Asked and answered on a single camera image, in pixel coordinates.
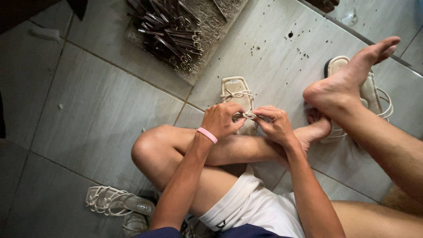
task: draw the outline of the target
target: person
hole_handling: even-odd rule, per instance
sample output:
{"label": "person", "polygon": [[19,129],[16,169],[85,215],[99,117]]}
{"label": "person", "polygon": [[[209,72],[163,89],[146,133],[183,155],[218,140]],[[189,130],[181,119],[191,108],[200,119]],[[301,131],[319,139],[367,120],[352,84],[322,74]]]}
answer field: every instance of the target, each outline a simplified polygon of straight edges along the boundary
{"label": "person", "polygon": [[[216,144],[196,130],[168,125],[141,134],[132,148],[132,160],[163,195],[151,231],[140,237],[179,237],[187,212],[220,237],[420,237],[420,217],[376,204],[330,202],[306,160],[310,145],[330,133],[332,119],[395,184],[422,201],[423,142],[360,101],[360,86],[371,66],[391,56],[399,41],[389,37],[366,47],[347,67],[308,86],[303,97],[317,110],[308,115],[306,127],[292,130],[284,111],[264,106],[252,113],[267,136],[233,135],[244,120],[233,123],[231,116],[243,109],[229,102],[205,112],[201,126],[217,138]],[[217,167],[256,161],[288,165],[294,194],[273,194],[248,167],[239,178]]]}

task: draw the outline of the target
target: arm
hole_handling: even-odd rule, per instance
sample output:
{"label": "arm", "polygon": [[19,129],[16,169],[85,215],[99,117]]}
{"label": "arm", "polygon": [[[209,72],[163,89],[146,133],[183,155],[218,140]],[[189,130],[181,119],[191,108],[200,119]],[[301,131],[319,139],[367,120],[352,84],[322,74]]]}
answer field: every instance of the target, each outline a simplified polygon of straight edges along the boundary
{"label": "arm", "polygon": [[[201,127],[208,130],[218,140],[235,133],[244,125],[245,119],[232,122],[232,115],[244,112],[239,104],[228,102],[214,105],[205,111]],[[150,230],[174,227],[180,230],[184,217],[194,199],[207,155],[213,142],[197,132],[154,210]]]}
{"label": "arm", "polygon": [[286,112],[264,106],[252,113],[272,120],[267,123],[260,117],[256,119],[263,132],[282,145],[286,152],[297,211],[306,237],[345,237],[341,222],[308,164],[307,155],[294,135]]}

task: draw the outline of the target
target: rubber bracelet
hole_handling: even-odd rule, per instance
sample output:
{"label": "rubber bracelet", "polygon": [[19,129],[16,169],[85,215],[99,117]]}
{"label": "rubber bracelet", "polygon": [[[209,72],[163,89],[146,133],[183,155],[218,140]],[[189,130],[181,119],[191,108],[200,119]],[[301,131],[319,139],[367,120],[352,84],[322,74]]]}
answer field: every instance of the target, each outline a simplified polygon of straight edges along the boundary
{"label": "rubber bracelet", "polygon": [[207,138],[209,138],[214,144],[217,143],[216,137],[213,134],[211,134],[208,130],[200,127],[200,128],[198,128],[197,131],[200,132],[201,134],[207,136]]}

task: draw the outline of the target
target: knee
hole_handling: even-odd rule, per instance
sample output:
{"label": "knee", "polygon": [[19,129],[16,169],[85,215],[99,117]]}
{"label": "knee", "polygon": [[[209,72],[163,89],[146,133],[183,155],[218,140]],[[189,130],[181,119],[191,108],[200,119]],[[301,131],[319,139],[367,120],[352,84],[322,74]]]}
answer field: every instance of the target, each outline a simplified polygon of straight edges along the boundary
{"label": "knee", "polygon": [[135,141],[131,150],[131,158],[135,165],[139,166],[143,161],[153,157],[166,143],[166,135],[174,127],[160,125],[143,132]]}

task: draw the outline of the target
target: black sole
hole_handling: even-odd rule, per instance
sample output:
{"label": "black sole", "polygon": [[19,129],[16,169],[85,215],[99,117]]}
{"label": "black sole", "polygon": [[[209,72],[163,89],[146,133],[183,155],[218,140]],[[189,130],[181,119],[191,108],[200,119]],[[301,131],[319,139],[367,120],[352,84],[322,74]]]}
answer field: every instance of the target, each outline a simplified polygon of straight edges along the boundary
{"label": "black sole", "polygon": [[327,62],[326,62],[326,64],[324,65],[324,78],[327,78],[327,68],[329,67],[329,63],[330,63],[330,61],[331,60],[333,60],[334,58],[332,58],[332,59],[330,59],[330,60],[328,60]]}

